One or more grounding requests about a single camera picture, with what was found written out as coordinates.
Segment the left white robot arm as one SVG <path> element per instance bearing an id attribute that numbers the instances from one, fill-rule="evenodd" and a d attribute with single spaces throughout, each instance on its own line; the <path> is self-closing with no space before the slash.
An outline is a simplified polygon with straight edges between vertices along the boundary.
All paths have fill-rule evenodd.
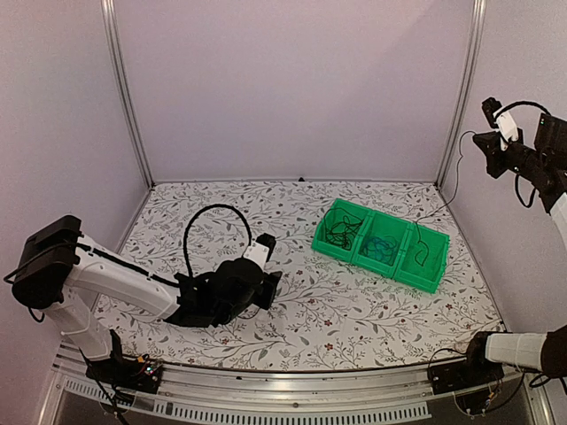
<path id="1" fill-rule="evenodd" d="M 213 272 L 164 277 L 108 251 L 84 235 L 81 224 L 66 215 L 31 235 L 18 266 L 4 281 L 21 305 L 52 319 L 113 384 L 125 383 L 132 367 L 78 289 L 134 305 L 176 327 L 208 328 L 230 323 L 251 305 L 268 310 L 282 278 L 281 272 L 265 269 L 276 243 L 268 234 Z"/>

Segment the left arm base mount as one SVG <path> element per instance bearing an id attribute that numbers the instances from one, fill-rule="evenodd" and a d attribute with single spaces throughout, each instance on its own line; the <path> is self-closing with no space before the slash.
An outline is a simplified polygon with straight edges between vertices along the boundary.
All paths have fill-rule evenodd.
<path id="1" fill-rule="evenodd" d="M 86 376 L 108 383 L 113 388 L 124 388 L 156 394 L 163 374 L 163 362 L 144 354 L 136 359 L 123 356 L 120 337 L 110 330 L 112 350 L 103 360 L 88 360 Z"/>

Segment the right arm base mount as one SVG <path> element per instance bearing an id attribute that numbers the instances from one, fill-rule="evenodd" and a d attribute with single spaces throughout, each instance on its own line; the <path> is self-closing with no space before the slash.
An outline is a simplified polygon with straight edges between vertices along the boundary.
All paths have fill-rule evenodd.
<path id="1" fill-rule="evenodd" d="M 503 366 L 485 358 L 485 348 L 492 332 L 477 332 L 464 352 L 442 348 L 435 351 L 427 365 L 427 378 L 434 395 L 451 392 L 456 406 L 467 416 L 484 415 L 502 390 Z M 452 352 L 463 359 L 433 365 L 436 355 Z"/>

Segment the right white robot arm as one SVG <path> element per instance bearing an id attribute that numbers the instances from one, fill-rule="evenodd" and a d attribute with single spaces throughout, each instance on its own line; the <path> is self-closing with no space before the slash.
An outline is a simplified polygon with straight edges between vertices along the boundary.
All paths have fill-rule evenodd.
<path id="1" fill-rule="evenodd" d="M 528 146 L 523 133 L 504 112 L 492 119 L 494 131 L 473 137 L 493 178 L 510 171 L 528 181 L 542 204 L 557 242 L 566 244 L 566 121 L 543 112 L 534 141 Z M 546 332 L 479 332 L 470 342 L 467 359 L 458 367 L 458 378 L 476 386 L 491 374 L 493 365 L 527 369 L 547 379 L 566 377 L 566 327 Z"/>

